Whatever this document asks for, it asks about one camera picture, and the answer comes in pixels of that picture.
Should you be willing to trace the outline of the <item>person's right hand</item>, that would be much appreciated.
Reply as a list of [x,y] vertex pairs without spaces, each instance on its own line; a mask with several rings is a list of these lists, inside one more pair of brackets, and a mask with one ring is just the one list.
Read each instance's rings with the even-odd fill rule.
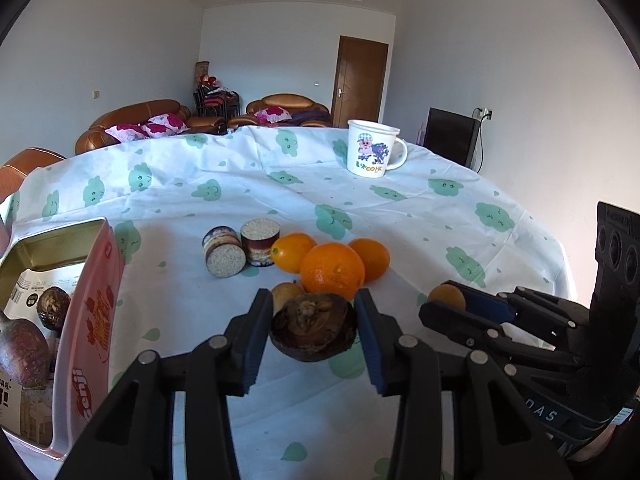
[[581,463],[598,456],[606,449],[618,430],[620,426],[609,424],[594,440],[574,454],[572,460]]

